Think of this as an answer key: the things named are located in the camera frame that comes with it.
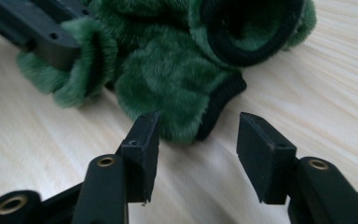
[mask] brass screw hole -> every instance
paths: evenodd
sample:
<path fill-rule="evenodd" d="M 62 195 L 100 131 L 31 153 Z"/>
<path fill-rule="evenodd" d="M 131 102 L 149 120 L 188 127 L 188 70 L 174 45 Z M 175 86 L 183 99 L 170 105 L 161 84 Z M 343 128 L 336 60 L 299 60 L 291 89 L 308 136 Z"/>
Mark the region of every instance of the brass screw hole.
<path fill-rule="evenodd" d="M 111 166 L 115 163 L 115 159 L 113 159 L 112 157 L 105 157 L 100 159 L 97 164 L 101 167 L 107 167 L 107 166 Z"/>
<path fill-rule="evenodd" d="M 28 198 L 25 195 L 18 195 L 0 203 L 0 215 L 12 214 L 27 204 Z"/>
<path fill-rule="evenodd" d="M 313 168 L 318 169 L 318 170 L 328 170 L 329 169 L 327 163 L 325 163 L 324 161 L 310 160 L 309 164 L 310 164 L 310 166 L 312 166 Z"/>

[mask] fuzzy green fabric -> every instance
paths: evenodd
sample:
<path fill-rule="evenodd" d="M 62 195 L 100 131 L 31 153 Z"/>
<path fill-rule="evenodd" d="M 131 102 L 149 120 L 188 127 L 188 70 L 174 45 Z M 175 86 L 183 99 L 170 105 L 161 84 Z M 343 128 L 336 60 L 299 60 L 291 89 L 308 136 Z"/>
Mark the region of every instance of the fuzzy green fabric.
<path fill-rule="evenodd" d="M 208 41 L 209 27 L 201 19 L 200 15 L 202 1 L 194 0 L 189 2 L 188 23 L 190 33 L 202 51 L 212 60 L 221 66 L 232 66 L 230 63 L 223 62 L 211 49 Z M 237 12 L 237 17 L 235 18 L 236 20 L 242 20 L 236 21 L 240 26 L 235 27 L 235 29 L 228 29 L 231 42 L 243 50 L 252 51 L 260 49 L 270 41 L 277 32 L 278 27 L 284 25 L 282 24 L 282 16 L 285 11 L 286 2 L 287 0 L 264 0 L 243 4 L 243 7 L 239 7 L 240 12 Z M 293 48 L 302 43 L 316 25 L 316 11 L 312 0 L 305 0 L 304 5 L 298 26 L 292 35 L 288 36 L 283 49 Z M 225 13 L 227 17 L 232 14 L 230 10 Z"/>
<path fill-rule="evenodd" d="M 160 136 L 176 143 L 206 137 L 224 105 L 246 88 L 241 67 L 216 51 L 223 42 L 211 38 L 215 27 L 205 19 L 210 6 L 222 16 L 210 18 L 212 22 L 226 26 L 230 44 L 245 51 L 262 49 L 274 38 L 282 42 L 278 47 L 294 47 L 316 23 L 311 0 L 80 1 L 103 26 L 90 20 L 62 25 L 83 47 L 73 69 L 58 71 L 33 54 L 22 53 L 18 61 L 24 75 L 42 92 L 52 92 L 61 106 L 80 105 L 108 84 L 132 119 L 159 111 Z M 234 5 L 219 7 L 226 1 Z M 289 2 L 298 17 L 287 20 Z M 206 7 L 208 3 L 216 5 Z M 277 37 L 281 27 L 290 32 Z M 102 71 L 93 66 L 98 49 L 103 51 Z M 267 51 L 266 56 L 276 51 Z"/>
<path fill-rule="evenodd" d="M 208 61 L 183 32 L 158 35 L 124 62 L 115 87 L 123 110 L 136 119 L 147 111 L 160 112 L 160 136 L 177 143 L 194 141 L 210 94 L 232 76 Z"/>
<path fill-rule="evenodd" d="M 96 20 L 66 21 L 62 28 L 81 46 L 80 55 L 70 72 L 50 66 L 32 52 L 21 52 L 17 62 L 25 77 L 40 91 L 53 93 L 59 106 L 78 106 L 114 79 L 117 43 Z"/>

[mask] green fur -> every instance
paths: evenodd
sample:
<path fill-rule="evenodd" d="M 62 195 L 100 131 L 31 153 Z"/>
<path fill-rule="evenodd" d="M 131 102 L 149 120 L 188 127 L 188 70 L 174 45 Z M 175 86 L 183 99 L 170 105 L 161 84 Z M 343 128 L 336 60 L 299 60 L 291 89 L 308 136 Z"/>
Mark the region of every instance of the green fur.
<path fill-rule="evenodd" d="M 302 42 L 310 35 L 310 33 L 315 28 L 317 19 L 316 19 L 316 9 L 312 1 L 307 0 L 305 2 L 305 11 L 303 18 L 300 21 L 295 34 L 290 38 L 287 43 L 288 48 L 293 48 Z"/>
<path fill-rule="evenodd" d="M 194 0 L 189 3 L 188 23 L 190 33 L 194 41 L 202 51 L 221 66 L 230 67 L 214 55 L 208 43 L 208 29 L 200 17 L 200 5 L 202 0 Z M 255 50 L 266 44 L 278 30 L 282 23 L 282 14 L 285 10 L 284 0 L 268 0 L 263 2 L 248 3 L 243 8 L 245 23 L 239 34 L 231 34 L 231 41 L 240 49 Z M 295 47 L 302 43 L 312 32 L 316 25 L 315 7 L 312 0 L 305 0 L 305 9 L 302 20 L 293 36 L 286 43 L 287 48 Z"/>
<path fill-rule="evenodd" d="M 87 19 L 62 25 L 82 46 L 73 69 L 65 73 L 22 53 L 18 62 L 24 75 L 43 93 L 52 92 L 63 107 L 80 105 L 109 83 L 132 119 L 159 111 L 161 137 L 193 142 L 214 102 L 211 97 L 219 97 L 214 91 L 239 70 L 211 50 L 208 28 L 200 18 L 201 0 L 80 1 L 103 26 Z M 316 23 L 314 5 L 306 2 L 302 22 L 287 47 L 304 41 Z M 281 26 L 284 5 L 285 0 L 247 3 L 240 10 L 243 24 L 231 33 L 231 41 L 244 50 L 261 48 Z M 89 90 L 98 48 L 92 44 L 95 35 L 104 54 L 103 73 Z"/>
<path fill-rule="evenodd" d="M 160 111 L 160 136 L 190 143 L 211 92 L 232 71 L 205 59 L 188 34 L 174 29 L 165 34 L 134 51 L 124 62 L 123 75 L 116 83 L 117 98 L 132 119 Z"/>
<path fill-rule="evenodd" d="M 78 19 L 62 24 L 81 46 L 81 52 L 70 72 L 58 70 L 33 53 L 20 53 L 18 65 L 22 73 L 43 93 L 53 93 L 55 102 L 61 107 L 81 105 L 87 97 L 99 93 L 107 81 L 113 78 L 117 56 L 116 41 L 103 26 L 91 19 Z M 94 46 L 97 40 L 100 46 Z M 103 50 L 103 71 L 90 85 L 91 67 L 95 48 Z"/>

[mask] plush toy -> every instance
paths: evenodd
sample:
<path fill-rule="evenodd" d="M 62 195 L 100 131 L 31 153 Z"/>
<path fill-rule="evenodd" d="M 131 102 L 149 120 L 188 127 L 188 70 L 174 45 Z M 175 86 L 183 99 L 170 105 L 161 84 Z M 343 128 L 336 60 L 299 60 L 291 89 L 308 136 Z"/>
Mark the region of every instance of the plush toy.
<path fill-rule="evenodd" d="M 83 0 L 96 20 L 62 24 L 82 46 L 60 71 L 21 53 L 22 73 L 62 107 L 109 86 L 132 119 L 160 112 L 160 136 L 204 139 L 225 104 L 244 91 L 241 69 L 304 41 L 311 0 Z"/>

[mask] wooden table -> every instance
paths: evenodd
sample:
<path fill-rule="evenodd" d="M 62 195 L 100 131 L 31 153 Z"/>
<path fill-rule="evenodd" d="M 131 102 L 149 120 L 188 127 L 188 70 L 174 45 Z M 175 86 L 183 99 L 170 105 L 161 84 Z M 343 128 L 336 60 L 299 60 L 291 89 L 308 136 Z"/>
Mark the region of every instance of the wooden table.
<path fill-rule="evenodd" d="M 152 203 L 130 205 L 131 223 L 289 223 L 285 206 L 258 203 L 235 153 L 239 114 L 268 120 L 297 156 L 334 163 L 358 190 L 358 1 L 316 0 L 318 25 L 300 47 L 246 68 L 203 142 L 160 144 Z M 43 200 L 83 181 L 93 158 L 114 153 L 132 121 L 116 96 L 60 109 L 19 72 L 18 50 L 0 37 L 0 195 Z"/>

